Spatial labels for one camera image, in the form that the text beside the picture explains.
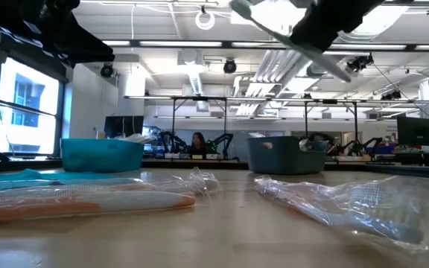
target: woman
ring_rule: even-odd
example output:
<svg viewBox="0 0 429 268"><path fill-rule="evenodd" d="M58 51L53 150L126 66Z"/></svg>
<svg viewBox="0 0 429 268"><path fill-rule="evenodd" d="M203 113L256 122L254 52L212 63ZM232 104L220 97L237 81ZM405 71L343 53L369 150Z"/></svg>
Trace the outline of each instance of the woman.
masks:
<svg viewBox="0 0 429 268"><path fill-rule="evenodd" d="M193 137L191 138L190 154L203 155L203 158L205 158L207 151L208 150L206 149L206 142L203 134L199 132L193 133Z"/></svg>

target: gray plastic bin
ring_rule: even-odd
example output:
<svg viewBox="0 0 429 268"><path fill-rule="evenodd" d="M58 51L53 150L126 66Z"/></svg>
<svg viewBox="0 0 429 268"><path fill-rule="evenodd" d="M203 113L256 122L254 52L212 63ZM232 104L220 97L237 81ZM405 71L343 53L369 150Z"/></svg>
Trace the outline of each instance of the gray plastic bin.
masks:
<svg viewBox="0 0 429 268"><path fill-rule="evenodd" d="M295 175L324 169L325 152L300 150L296 137L248 138L247 142L252 172Z"/></svg>

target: workbench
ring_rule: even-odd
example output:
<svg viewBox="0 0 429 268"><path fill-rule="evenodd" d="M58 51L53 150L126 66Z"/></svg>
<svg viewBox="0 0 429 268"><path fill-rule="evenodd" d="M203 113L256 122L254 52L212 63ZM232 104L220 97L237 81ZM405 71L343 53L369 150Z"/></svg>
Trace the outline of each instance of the workbench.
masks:
<svg viewBox="0 0 429 268"><path fill-rule="evenodd" d="M190 170L145 169L186 176ZM411 267L260 196L247 170L204 170L223 191L194 208L0 224L0 268ZM274 176L324 185L391 175Z"/></svg>

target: blue container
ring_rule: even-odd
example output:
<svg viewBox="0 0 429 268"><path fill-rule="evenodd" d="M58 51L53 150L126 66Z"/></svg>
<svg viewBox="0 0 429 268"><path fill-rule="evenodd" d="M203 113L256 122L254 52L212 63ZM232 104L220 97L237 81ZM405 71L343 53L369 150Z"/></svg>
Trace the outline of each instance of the blue container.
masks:
<svg viewBox="0 0 429 268"><path fill-rule="evenodd" d="M139 170L144 145L115 139L64 138L63 168L68 172L116 173Z"/></svg>

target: clear plastic bag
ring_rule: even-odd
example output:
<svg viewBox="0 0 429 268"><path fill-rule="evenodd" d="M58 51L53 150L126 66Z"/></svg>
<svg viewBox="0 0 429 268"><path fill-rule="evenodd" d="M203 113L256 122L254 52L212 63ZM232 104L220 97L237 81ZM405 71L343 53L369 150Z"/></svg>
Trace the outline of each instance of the clear plastic bag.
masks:
<svg viewBox="0 0 429 268"><path fill-rule="evenodd" d="M255 187L264 197L382 252L429 267L429 179L395 176L329 187L265 176L255 180Z"/></svg>
<svg viewBox="0 0 429 268"><path fill-rule="evenodd" d="M211 175L194 169L181 177L152 179L72 179L66 185L23 187L0 191L0 222L125 211L186 208L195 195L209 196L219 188ZM0 183L13 184L11 181Z"/></svg>

